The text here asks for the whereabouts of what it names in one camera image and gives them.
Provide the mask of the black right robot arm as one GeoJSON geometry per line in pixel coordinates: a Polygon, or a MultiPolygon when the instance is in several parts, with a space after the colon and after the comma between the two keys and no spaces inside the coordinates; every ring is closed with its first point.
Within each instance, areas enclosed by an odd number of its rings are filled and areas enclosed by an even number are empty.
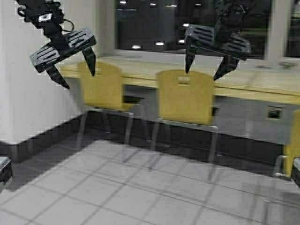
{"type": "Polygon", "coordinates": [[[246,61],[252,53],[251,43],[240,32],[255,4],[255,0],[214,0],[214,25],[191,24],[185,32],[185,72],[190,71],[200,48],[223,56],[214,80],[236,70],[240,60],[246,61]]]}

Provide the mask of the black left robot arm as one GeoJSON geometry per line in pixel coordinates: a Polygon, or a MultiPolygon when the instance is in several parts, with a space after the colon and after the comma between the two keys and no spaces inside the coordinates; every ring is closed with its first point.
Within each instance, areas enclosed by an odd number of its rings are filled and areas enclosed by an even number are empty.
{"type": "Polygon", "coordinates": [[[56,68],[59,62],[81,52],[92,76],[96,72],[96,55],[92,46],[97,44],[90,28],[65,30],[61,27],[69,20],[64,18],[61,3],[54,0],[18,0],[17,13],[24,22],[32,23],[50,42],[30,55],[33,67],[38,73],[47,72],[50,79],[70,89],[68,83],[56,68]]]}

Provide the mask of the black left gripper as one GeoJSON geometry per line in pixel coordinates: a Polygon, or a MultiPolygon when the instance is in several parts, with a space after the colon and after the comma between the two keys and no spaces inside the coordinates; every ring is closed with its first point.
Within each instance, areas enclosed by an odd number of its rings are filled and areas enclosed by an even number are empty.
{"type": "Polygon", "coordinates": [[[64,34],[64,43],[49,42],[30,55],[33,67],[39,72],[47,71],[50,79],[60,86],[70,89],[70,86],[60,74],[55,64],[82,52],[92,76],[96,72],[96,55],[92,46],[97,44],[96,38],[89,28],[75,30],[64,34]]]}

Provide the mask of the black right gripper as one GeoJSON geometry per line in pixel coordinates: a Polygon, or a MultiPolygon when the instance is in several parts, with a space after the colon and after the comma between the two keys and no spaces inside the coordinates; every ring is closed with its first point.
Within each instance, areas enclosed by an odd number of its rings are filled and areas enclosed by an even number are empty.
{"type": "Polygon", "coordinates": [[[213,76],[214,81],[236,70],[240,60],[247,60],[251,54],[251,43],[236,32],[219,33],[215,27],[188,26],[185,32],[185,71],[189,73],[199,49],[219,53],[223,59],[213,76]]]}

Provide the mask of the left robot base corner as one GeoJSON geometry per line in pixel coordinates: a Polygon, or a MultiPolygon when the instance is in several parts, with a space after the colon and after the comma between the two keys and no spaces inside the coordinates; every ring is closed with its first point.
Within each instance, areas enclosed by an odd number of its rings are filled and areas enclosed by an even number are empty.
{"type": "Polygon", "coordinates": [[[2,192],[13,180],[13,169],[11,159],[0,157],[0,192],[2,192]]]}

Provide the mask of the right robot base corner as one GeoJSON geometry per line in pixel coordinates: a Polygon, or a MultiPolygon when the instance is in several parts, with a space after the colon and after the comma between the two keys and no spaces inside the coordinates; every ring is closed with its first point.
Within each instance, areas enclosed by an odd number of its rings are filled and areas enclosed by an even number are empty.
{"type": "Polygon", "coordinates": [[[300,187],[300,158],[299,157],[295,158],[293,161],[291,179],[298,187],[300,187]]]}

